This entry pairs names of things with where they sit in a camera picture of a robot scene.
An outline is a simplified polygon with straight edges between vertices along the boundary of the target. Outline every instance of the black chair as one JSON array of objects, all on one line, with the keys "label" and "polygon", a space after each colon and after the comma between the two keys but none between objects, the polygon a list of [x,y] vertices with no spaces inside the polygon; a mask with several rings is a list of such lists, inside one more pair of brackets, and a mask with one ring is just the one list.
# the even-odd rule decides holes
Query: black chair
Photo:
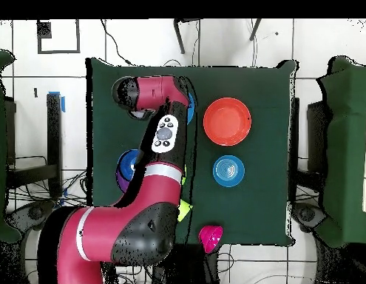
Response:
[{"label": "black chair", "polygon": [[[183,39],[181,39],[179,23],[180,22],[187,23],[187,22],[190,22],[190,21],[198,21],[198,20],[201,20],[201,18],[174,18],[174,31],[176,32],[177,41],[179,42],[180,51],[181,51],[182,55],[186,51],[184,50]],[[257,21],[255,22],[255,26],[254,26],[254,28],[252,29],[252,32],[251,32],[250,41],[254,40],[255,34],[257,32],[257,28],[259,27],[259,24],[260,24],[261,20],[262,20],[261,18],[257,18]]]}]

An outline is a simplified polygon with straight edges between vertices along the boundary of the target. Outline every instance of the red bowl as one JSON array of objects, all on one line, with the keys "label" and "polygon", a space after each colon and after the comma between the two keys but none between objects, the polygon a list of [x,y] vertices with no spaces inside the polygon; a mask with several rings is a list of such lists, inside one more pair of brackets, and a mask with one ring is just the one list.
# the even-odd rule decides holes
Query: red bowl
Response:
[{"label": "red bowl", "polygon": [[243,141],[250,132],[251,115],[242,101],[221,98],[206,110],[203,128],[214,143],[233,146]]}]

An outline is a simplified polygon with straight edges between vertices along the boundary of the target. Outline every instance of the white stripe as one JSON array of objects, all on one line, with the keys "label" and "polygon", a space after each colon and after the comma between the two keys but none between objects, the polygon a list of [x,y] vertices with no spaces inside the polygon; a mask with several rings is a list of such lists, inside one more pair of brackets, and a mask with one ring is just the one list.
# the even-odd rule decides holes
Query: white stripe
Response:
[{"label": "white stripe", "polygon": [[145,177],[149,175],[162,175],[173,180],[176,180],[179,184],[181,183],[182,174],[179,170],[173,166],[168,166],[166,164],[152,164],[146,167]]},{"label": "white stripe", "polygon": [[95,207],[90,207],[84,214],[81,216],[81,219],[78,224],[78,229],[76,230],[76,246],[78,247],[78,251],[83,259],[86,261],[90,261],[88,257],[85,255],[83,250],[83,232],[84,232],[84,223],[88,217],[88,214],[94,209]]}]

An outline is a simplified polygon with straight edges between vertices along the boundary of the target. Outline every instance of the dark green tablecloth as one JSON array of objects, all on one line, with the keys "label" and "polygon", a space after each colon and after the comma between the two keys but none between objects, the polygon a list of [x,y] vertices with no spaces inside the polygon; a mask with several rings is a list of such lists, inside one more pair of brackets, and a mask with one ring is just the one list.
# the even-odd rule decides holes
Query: dark green tablecloth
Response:
[{"label": "dark green tablecloth", "polygon": [[[131,119],[112,100],[112,85],[122,76],[188,76],[198,98],[197,166],[189,243],[197,243],[207,224],[224,229],[221,243],[291,243],[286,235],[288,125],[293,97],[290,77],[296,62],[286,61],[273,69],[238,67],[112,67],[92,59],[93,83],[93,203],[114,203],[121,191],[115,180],[118,158],[137,149],[147,122]],[[212,143],[203,130],[203,115],[216,99],[232,97],[250,110],[251,131],[236,146]],[[188,125],[187,178],[181,198],[189,201],[195,120]],[[243,181],[233,188],[218,185],[213,164],[222,155],[235,155],[245,165]],[[183,243],[189,216],[177,225],[177,242]]]}]

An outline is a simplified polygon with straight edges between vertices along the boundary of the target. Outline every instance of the chair leg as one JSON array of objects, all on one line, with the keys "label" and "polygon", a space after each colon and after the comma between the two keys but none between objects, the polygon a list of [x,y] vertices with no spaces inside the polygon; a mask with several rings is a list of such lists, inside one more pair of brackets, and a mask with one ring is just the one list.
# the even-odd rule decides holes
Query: chair leg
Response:
[{"label": "chair leg", "polygon": [[262,20],[261,18],[257,18],[257,21],[255,23],[255,26],[252,29],[252,33],[251,33],[251,36],[250,36],[250,41],[253,41],[254,40],[255,34],[257,33],[257,28],[259,27],[259,24],[260,24],[260,21],[261,20]]},{"label": "chair leg", "polygon": [[179,21],[180,21],[180,19],[174,18],[174,31],[176,32],[177,41],[179,41],[180,51],[181,51],[181,54],[183,55],[186,51],[184,50],[183,39],[181,39]]}]

